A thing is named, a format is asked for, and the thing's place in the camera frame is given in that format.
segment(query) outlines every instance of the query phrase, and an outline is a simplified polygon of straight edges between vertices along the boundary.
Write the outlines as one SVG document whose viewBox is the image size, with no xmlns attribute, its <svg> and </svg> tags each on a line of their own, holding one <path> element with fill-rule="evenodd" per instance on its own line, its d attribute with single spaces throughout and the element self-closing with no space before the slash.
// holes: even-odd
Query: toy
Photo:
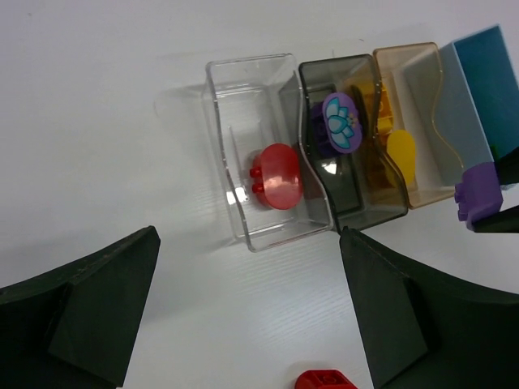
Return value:
<svg viewBox="0 0 519 389">
<path fill-rule="evenodd" d="M 357 389 L 339 370 L 308 370 L 301 374 L 294 389 Z"/>
<path fill-rule="evenodd" d="M 406 130 L 391 132 L 386 141 L 386 152 L 397 164 L 404 177 L 405 184 L 411 185 L 416 171 L 416 145 L 413 136 Z M 397 185 L 391 172 L 386 172 L 386 177 L 392 186 Z"/>
<path fill-rule="evenodd" d="M 252 193 L 268 207 L 291 209 L 302 196 L 298 155 L 283 143 L 265 148 L 252 163 L 249 174 L 254 178 Z"/>
<path fill-rule="evenodd" d="M 315 141 L 324 158 L 350 154 L 362 142 L 362 125 L 351 97 L 331 93 L 311 110 Z"/>
<path fill-rule="evenodd" d="M 362 97 L 365 101 L 366 106 L 373 106 L 375 97 L 373 93 L 364 92 Z M 391 103 L 389 102 L 388 90 L 382 84 L 382 88 L 380 89 L 380 107 L 379 107 L 379 116 L 377 118 L 377 130 L 379 135 L 388 135 L 393 129 L 393 114 Z"/>
<path fill-rule="evenodd" d="M 519 206 L 501 211 L 503 186 L 519 182 L 519 147 L 496 162 L 467 169 L 456 185 L 458 219 L 476 233 L 519 233 Z"/>
<path fill-rule="evenodd" d="M 330 144 L 341 154 L 354 152 L 362 142 L 362 126 L 354 101 L 345 93 L 328 95 L 323 102 L 323 117 Z"/>
</svg>

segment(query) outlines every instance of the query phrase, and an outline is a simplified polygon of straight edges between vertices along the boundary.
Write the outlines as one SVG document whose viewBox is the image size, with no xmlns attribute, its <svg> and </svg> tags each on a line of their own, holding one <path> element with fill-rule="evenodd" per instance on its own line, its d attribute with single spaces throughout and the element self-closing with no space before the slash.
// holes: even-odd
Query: purple block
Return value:
<svg viewBox="0 0 519 389">
<path fill-rule="evenodd" d="M 486 162 L 466 170 L 462 182 L 456 185 L 454 200 L 459 207 L 459 221 L 465 221 L 470 230 L 474 230 L 474 222 L 499 212 L 503 195 L 494 163 Z"/>
</svg>

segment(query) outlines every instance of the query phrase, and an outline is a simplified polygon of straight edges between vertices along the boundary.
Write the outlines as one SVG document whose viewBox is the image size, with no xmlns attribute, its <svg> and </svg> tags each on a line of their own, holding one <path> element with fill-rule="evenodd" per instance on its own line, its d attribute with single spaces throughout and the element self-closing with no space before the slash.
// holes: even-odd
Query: lego stud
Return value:
<svg viewBox="0 0 519 389">
<path fill-rule="evenodd" d="M 253 161 L 249 175 L 252 193 L 267 207 L 291 209 L 302 197 L 298 154 L 283 143 L 266 147 Z"/>
</svg>

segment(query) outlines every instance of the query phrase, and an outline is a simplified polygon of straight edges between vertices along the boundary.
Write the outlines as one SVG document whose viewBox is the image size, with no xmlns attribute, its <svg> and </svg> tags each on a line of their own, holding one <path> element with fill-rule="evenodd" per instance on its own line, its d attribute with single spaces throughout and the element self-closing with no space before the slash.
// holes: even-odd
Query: red toy block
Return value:
<svg viewBox="0 0 519 389">
<path fill-rule="evenodd" d="M 339 370 L 308 370 L 295 382 L 294 389 L 357 389 Z"/>
</svg>

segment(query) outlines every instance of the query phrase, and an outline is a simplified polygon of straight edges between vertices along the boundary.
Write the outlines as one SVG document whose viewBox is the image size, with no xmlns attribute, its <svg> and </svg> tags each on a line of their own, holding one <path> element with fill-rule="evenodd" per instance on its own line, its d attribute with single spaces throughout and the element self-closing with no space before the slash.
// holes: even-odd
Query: transparent container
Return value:
<svg viewBox="0 0 519 389">
<path fill-rule="evenodd" d="M 234 235 L 251 251 L 331 229 L 328 198 L 302 146 L 302 89 L 291 54 L 210 62 L 203 93 L 210 138 Z M 260 204 L 249 169 L 272 143 L 299 156 L 303 196 L 289 210 Z"/>
<path fill-rule="evenodd" d="M 377 49 L 374 57 L 392 107 L 393 129 L 408 131 L 416 147 L 414 180 L 406 186 L 410 207 L 453 196 L 463 164 L 435 122 L 443 85 L 438 47 L 434 43 L 388 47 Z M 383 142 L 387 134 L 377 130 L 376 136 Z"/>
<path fill-rule="evenodd" d="M 371 55 L 304 62 L 299 67 L 306 97 L 304 150 L 328 192 L 336 230 L 365 229 L 403 216 L 407 202 L 403 178 L 375 137 L 380 104 L 380 77 Z M 363 101 L 360 88 L 369 93 Z M 344 92 L 359 110 L 363 139 L 359 149 L 339 157 L 324 158 L 315 144 L 311 108 L 333 92 Z M 388 174 L 395 186 L 373 185 L 378 169 Z"/>
</svg>

